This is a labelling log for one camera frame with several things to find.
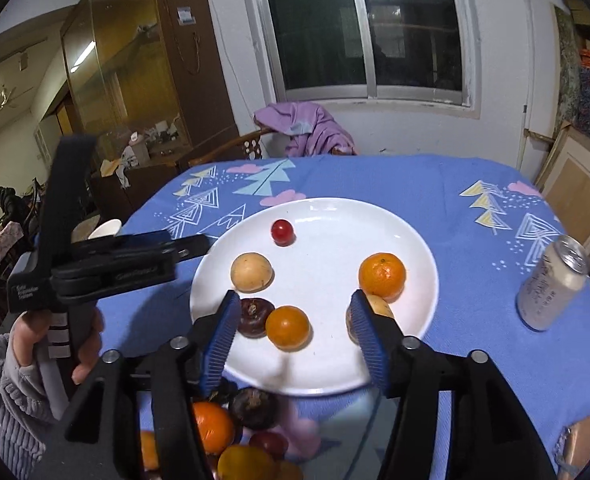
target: person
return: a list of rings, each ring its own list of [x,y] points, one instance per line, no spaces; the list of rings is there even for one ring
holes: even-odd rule
[[[0,335],[0,457],[19,480],[30,475],[44,453],[44,438],[55,424],[34,357],[34,346],[48,333],[52,314],[25,312],[9,334]],[[83,382],[99,358],[104,319],[96,309],[92,332],[80,347],[73,370]]]
[[[0,186],[0,208],[4,212],[2,229],[6,227],[8,222],[17,222],[24,228],[24,222],[28,217],[28,206],[21,197],[15,194],[13,187]]]

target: ceiling light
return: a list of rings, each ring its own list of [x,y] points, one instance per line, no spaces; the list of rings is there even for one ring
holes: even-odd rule
[[[79,58],[77,59],[77,61],[75,61],[75,64],[73,65],[73,68],[75,68],[76,66],[81,65],[84,60],[89,56],[89,54],[92,52],[92,50],[94,49],[95,46],[95,42],[91,41],[88,46],[86,47],[86,49],[82,52],[82,55],[79,56]]]

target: silver can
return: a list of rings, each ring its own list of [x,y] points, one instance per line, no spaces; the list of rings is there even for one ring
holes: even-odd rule
[[[587,274],[584,247],[570,236],[559,236],[517,294],[522,320],[534,330],[546,330],[582,289]]]

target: ceiling fan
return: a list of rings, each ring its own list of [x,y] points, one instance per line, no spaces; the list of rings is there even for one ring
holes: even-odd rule
[[[6,86],[2,85],[2,91],[0,92],[0,113],[5,107],[17,108],[17,105],[13,105],[12,102],[15,101],[15,99],[18,99],[19,97],[24,95],[25,93],[31,91],[33,88],[34,87],[31,86],[27,90],[23,91],[21,94],[17,94],[13,97],[15,90],[17,90],[17,86],[13,88],[11,91],[8,91],[6,89]]]

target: white plate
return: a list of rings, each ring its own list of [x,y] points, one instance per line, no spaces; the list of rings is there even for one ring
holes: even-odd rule
[[[284,218],[297,239],[278,247],[271,225]],[[264,298],[275,307],[302,309],[313,338],[298,352],[278,350],[267,337],[235,335],[226,370],[263,390],[291,396],[345,392],[370,382],[361,351],[346,332],[345,312],[358,285],[361,262],[373,253],[393,253],[407,271],[393,314],[406,335],[422,337],[438,296],[435,260],[422,237],[405,221],[377,206],[344,198],[313,198],[278,205],[252,215],[217,240],[195,273],[191,290],[193,320],[217,310],[233,288],[230,266],[242,253],[268,258],[271,285],[242,298]]]

